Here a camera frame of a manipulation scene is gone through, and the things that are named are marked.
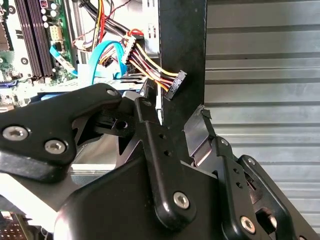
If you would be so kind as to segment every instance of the silver screw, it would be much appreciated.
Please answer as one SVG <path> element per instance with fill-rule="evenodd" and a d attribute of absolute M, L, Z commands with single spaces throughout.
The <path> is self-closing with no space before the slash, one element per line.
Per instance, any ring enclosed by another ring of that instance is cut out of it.
<path fill-rule="evenodd" d="M 151 106 L 151 102 L 149 102 L 149 101 L 143 100 L 142 103 L 143 103 L 144 105 L 148 106 L 148 107 Z"/>
<path fill-rule="evenodd" d="M 110 94 L 111 96 L 116 96 L 117 95 L 117 93 L 115 91 L 111 90 L 111 89 L 107 90 L 106 92 L 108 94 Z"/>
<path fill-rule="evenodd" d="M 28 137 L 28 130 L 21 126 L 8 126 L 2 132 L 2 136 L 10 141 L 22 141 Z"/>
<path fill-rule="evenodd" d="M 250 234 L 255 234 L 256 228 L 253 222 L 246 216 L 240 218 L 242 227 Z"/>
<path fill-rule="evenodd" d="M 248 158 L 248 162 L 252 165 L 256 165 L 255 160 L 253 160 L 252 158 Z"/>
<path fill-rule="evenodd" d="M 224 145 L 226 145 L 226 146 L 229 145 L 229 143 L 227 142 L 227 140 L 225 140 L 225 139 L 223 139 L 223 138 L 221 138 L 221 142 L 222 142 L 222 144 L 224 144 Z"/>
<path fill-rule="evenodd" d="M 50 154 L 62 154 L 66 150 L 66 145 L 59 140 L 49 140 L 44 144 L 44 148 Z"/>
<path fill-rule="evenodd" d="M 173 201 L 181 209 L 187 209 L 190 206 L 189 199 L 180 191 L 173 194 Z"/>
<path fill-rule="evenodd" d="M 269 220 L 270 220 L 272 226 L 273 226 L 275 229 L 277 229 L 277 224 L 278 224 L 278 223 L 277 223 L 276 218 L 275 218 L 274 216 L 270 215 L 270 216 L 269 216 Z"/>

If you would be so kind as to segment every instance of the capacitor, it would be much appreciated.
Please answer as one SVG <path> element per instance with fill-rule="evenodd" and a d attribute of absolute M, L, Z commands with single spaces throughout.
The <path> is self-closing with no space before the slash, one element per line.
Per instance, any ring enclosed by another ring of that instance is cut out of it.
<path fill-rule="evenodd" d="M 58 72 L 58 69 L 59 69 L 58 67 L 54 67 L 54 68 L 52 68 L 52 72 L 56 73 L 56 72 Z"/>
<path fill-rule="evenodd" d="M 48 9 L 42 8 L 41 9 L 41 14 L 42 15 L 50 15 L 50 11 Z"/>
<path fill-rule="evenodd" d="M 43 15 L 42 16 L 42 21 L 44 21 L 44 22 L 52 22 L 52 17 L 47 16 L 47 15 Z"/>
<path fill-rule="evenodd" d="M 50 11 L 50 15 L 51 17 L 53 18 L 57 18 L 59 16 L 59 12 L 58 11 L 55 11 L 55 10 L 51 10 Z"/>
<path fill-rule="evenodd" d="M 50 4 L 50 7 L 51 7 L 52 10 L 57 11 L 60 8 L 60 5 L 56 4 L 55 2 L 53 2 L 53 3 Z"/>
<path fill-rule="evenodd" d="M 50 26 L 53 26 L 53 24 L 52 24 L 51 22 L 45 21 L 45 22 L 43 23 L 43 27 L 44 27 L 45 29 L 49 28 Z"/>

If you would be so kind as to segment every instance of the corrugated metal surface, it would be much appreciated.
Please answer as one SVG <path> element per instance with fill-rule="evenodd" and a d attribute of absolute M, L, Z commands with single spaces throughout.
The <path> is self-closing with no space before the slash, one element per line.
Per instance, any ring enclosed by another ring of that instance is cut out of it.
<path fill-rule="evenodd" d="M 320 1 L 211 1 L 205 104 L 320 233 Z"/>

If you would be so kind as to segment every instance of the motherboard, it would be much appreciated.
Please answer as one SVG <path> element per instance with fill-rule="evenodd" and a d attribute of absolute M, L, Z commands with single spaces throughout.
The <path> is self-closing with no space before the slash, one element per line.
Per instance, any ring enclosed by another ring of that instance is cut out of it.
<path fill-rule="evenodd" d="M 0 112 L 24 106 L 39 91 L 75 77 L 50 54 L 72 62 L 62 0 L 0 1 Z"/>

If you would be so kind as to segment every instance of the ram slot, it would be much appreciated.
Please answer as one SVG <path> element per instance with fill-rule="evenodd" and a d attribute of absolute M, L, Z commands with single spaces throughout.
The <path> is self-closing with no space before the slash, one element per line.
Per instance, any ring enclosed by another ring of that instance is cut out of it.
<path fill-rule="evenodd" d="M 28 53 L 33 77 L 39 78 L 42 75 L 41 66 L 39 62 L 39 56 L 37 47 L 34 41 L 33 26 L 30 23 L 25 0 L 15 0 L 18 17 L 20 20 L 22 34 L 25 40 L 26 50 Z"/>
<path fill-rule="evenodd" d="M 53 62 L 50 57 L 50 45 L 47 33 L 44 28 L 42 15 L 40 12 L 40 5 L 39 2 L 35 0 L 27 0 L 27 4 L 30 9 L 29 14 L 34 30 L 35 42 L 38 46 L 41 66 L 43 70 L 43 77 L 50 77 L 53 75 Z"/>

